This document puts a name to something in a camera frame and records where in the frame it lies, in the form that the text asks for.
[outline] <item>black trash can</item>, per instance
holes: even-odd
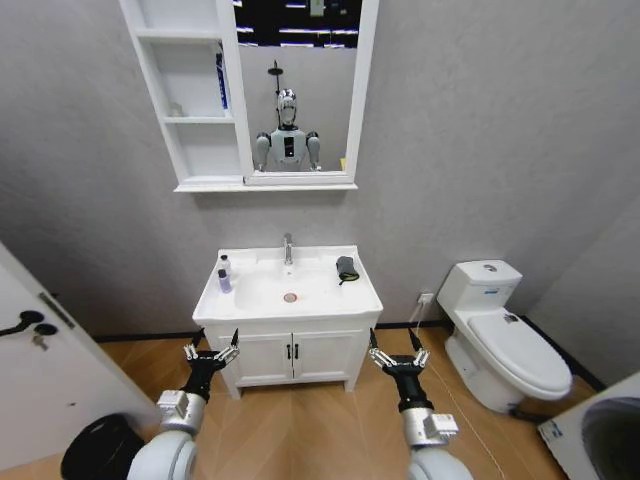
[[[144,440],[122,415],[108,415],[80,432],[60,465],[64,480],[126,480]]]

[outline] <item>drain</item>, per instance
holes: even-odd
[[[293,303],[296,300],[298,300],[298,296],[295,293],[289,292],[289,293],[285,293],[284,297],[282,297],[284,299],[285,302],[287,303]]]

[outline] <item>soap dispenser bottle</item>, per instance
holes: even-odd
[[[227,255],[220,255],[220,268],[227,272],[227,276],[231,278],[231,262]]]
[[[222,293],[229,293],[231,291],[231,279],[224,268],[218,270],[218,280],[220,281]]]

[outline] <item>door lock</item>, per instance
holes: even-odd
[[[44,352],[49,350],[49,346],[44,343],[44,337],[49,337],[58,333],[58,327],[50,323],[41,323],[33,329],[35,335],[31,339],[34,345],[40,347]]]

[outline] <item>cabinet door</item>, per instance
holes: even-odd
[[[294,333],[294,378],[322,382],[357,377],[363,338],[362,330]]]
[[[220,337],[228,345],[231,337]],[[290,333],[240,334],[240,355],[223,373],[231,373],[236,387],[288,383],[293,378],[293,346]]]

